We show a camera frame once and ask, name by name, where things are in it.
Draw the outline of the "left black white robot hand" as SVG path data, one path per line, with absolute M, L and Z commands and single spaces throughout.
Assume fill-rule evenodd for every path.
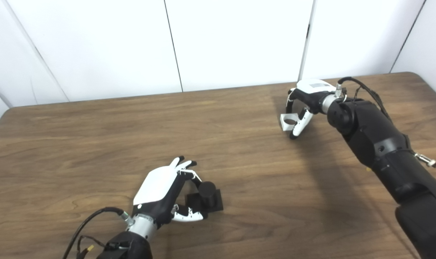
M 192 181 L 199 187 L 202 180 L 194 170 L 197 162 L 176 157 L 169 165 L 156 168 L 147 174 L 133 199 L 131 215 L 144 215 L 154 220 L 157 228 L 171 221 L 194 222 L 208 218 L 208 213 L 195 211 L 176 202 L 185 182 Z

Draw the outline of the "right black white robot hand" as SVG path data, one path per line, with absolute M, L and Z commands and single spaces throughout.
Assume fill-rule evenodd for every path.
M 297 113 L 298 119 L 289 134 L 290 139 L 297 139 L 312 117 L 318 113 L 326 114 L 330 105 L 338 98 L 336 87 L 323 80 L 305 79 L 298 81 L 296 87 L 288 91 L 286 113 L 281 115 L 283 123 L 283 116 L 294 114 L 292 108 L 295 100 L 305 105 L 301 113 Z

